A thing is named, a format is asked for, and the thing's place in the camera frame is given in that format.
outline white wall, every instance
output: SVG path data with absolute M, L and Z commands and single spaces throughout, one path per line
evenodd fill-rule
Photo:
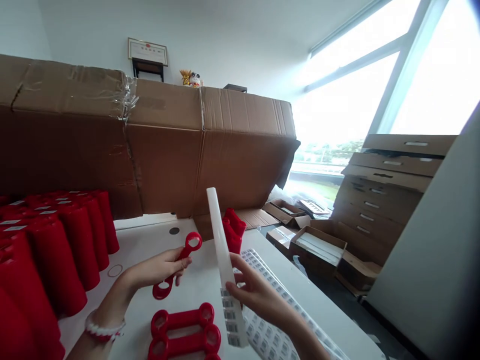
M 0 54 L 51 60 L 38 0 L 2 0 Z
M 452 347 L 479 280 L 480 103 L 418 204 L 367 301 L 433 360 Z
M 165 45 L 165 82 L 180 69 L 206 86 L 292 101 L 309 47 L 370 0 L 40 0 L 53 59 L 133 75 L 127 38 Z

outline person's right hand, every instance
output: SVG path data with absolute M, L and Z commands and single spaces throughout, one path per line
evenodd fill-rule
M 262 319 L 280 329 L 285 329 L 295 316 L 294 309 L 240 255 L 231 252 L 230 260 L 231 265 L 241 271 L 235 274 L 235 282 L 245 285 L 239 288 L 234 283 L 227 282 L 228 292 Z

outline hand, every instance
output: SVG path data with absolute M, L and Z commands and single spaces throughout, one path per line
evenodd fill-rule
M 184 270 L 192 263 L 191 257 L 177 261 L 182 250 L 183 247 L 167 250 L 132 266 L 127 271 L 130 273 L 134 286 L 137 289 L 152 286 L 172 274 L 176 276 L 175 285 L 179 286 Z
M 285 329 L 289 320 L 296 316 L 294 309 L 240 255 L 231 252 L 230 260 L 231 265 L 241 271 L 235 274 L 235 282 L 245 285 L 238 288 L 234 283 L 227 282 L 228 292 L 262 319 L 280 329 Z

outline small stand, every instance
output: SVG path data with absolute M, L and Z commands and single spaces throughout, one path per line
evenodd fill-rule
M 164 64 L 150 60 L 142 60 L 136 57 L 131 59 L 133 65 L 133 77 L 138 78 L 139 72 L 160 75 L 161 82 L 164 83 Z

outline window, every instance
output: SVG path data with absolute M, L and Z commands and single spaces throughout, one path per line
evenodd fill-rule
M 331 208 L 367 134 L 458 134 L 480 98 L 476 26 L 468 0 L 378 0 L 315 46 L 285 190 Z

